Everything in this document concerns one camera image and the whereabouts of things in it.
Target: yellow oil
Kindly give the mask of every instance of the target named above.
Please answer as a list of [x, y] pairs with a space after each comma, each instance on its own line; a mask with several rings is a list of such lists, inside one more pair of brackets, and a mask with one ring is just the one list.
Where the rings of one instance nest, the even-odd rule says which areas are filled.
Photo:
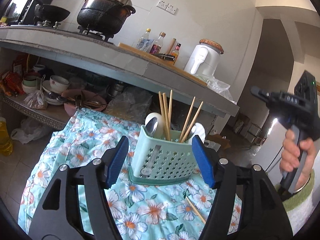
[[3, 117], [0, 117], [0, 153], [4, 156], [9, 156], [12, 150], [12, 141], [8, 134], [6, 121]]

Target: pot handle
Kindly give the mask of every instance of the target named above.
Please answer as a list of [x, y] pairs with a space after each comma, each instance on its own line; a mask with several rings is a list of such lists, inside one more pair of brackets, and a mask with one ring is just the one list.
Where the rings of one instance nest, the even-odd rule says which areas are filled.
[[124, 5], [124, 7], [128, 8], [131, 11], [131, 14], [136, 13], [135, 8], [133, 8], [131, 5]]

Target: glass bottle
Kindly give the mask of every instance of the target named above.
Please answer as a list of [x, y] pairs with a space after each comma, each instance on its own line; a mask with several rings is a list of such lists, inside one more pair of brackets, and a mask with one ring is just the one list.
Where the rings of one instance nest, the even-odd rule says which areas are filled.
[[142, 37], [139, 39], [138, 44], [136, 46], [136, 49], [143, 50], [144, 46], [146, 44], [146, 40], [149, 39], [149, 33], [151, 32], [151, 29], [147, 29], [146, 33], [142, 35]]
[[175, 56], [175, 57], [176, 57], [176, 59], [174, 60], [173, 64], [175, 64], [175, 63], [176, 63], [176, 61], [177, 61], [177, 59], [178, 59], [178, 56], [179, 56], [179, 49], [180, 49], [180, 47], [181, 47], [181, 44], [180, 44], [180, 43], [178, 43], [178, 44], [177, 44], [177, 46], [176, 46], [176, 48], [175, 48], [173, 51], [171, 51], [171, 53], [170, 53], [170, 55], [172, 55], [172, 56]]
[[161, 47], [163, 45], [163, 38], [165, 37], [165, 33], [160, 33], [159, 38], [153, 43], [150, 53], [159, 53]]
[[9, 156], [12, 153], [13, 146], [8, 134], [6, 120], [0, 117], [0, 153], [4, 156]]

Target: cutting board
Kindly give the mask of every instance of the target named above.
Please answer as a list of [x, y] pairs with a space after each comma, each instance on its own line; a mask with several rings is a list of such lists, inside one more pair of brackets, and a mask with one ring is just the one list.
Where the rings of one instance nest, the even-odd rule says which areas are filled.
[[127, 44], [124, 44], [124, 43], [119, 43], [118, 45], [119, 48], [121, 49], [124, 49], [126, 51], [129, 51], [131, 53], [134, 53], [136, 55], [139, 55], [140, 57], [142, 57], [143, 59], [147, 60], [147, 61], [150, 61], [154, 64], [157, 64], [157, 65], [160, 65], [160, 66], [164, 66], [172, 71], [174, 71], [175, 73], [179, 74], [180, 76], [184, 76], [185, 78], [187, 79], [190, 79], [190, 80], [193, 80], [194, 82], [198, 83], [199, 85], [202, 85], [204, 87], [207, 86], [207, 83], [196, 78], [195, 76], [191, 75], [190, 73], [188, 72], [185, 72], [184, 70], [180, 69], [180, 68], [177, 68], [175, 67], [173, 64], [170, 64], [168, 62], [166, 62], [165, 60], [162, 60], [158, 57], [155, 57], [149, 53], [146, 53], [144, 51], [141, 51], [141, 50], [138, 50], [136, 48], [133, 48]]

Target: rolling pin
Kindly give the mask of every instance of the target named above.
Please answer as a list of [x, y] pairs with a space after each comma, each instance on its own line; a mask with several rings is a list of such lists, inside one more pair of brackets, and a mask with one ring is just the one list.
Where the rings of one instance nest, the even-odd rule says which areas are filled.
[[173, 38], [172, 41], [169, 44], [169, 47], [168, 47], [167, 51], [165, 52], [166, 54], [170, 54], [171, 49], [172, 49], [173, 45], [175, 44], [175, 42], [176, 42], [176, 39]]

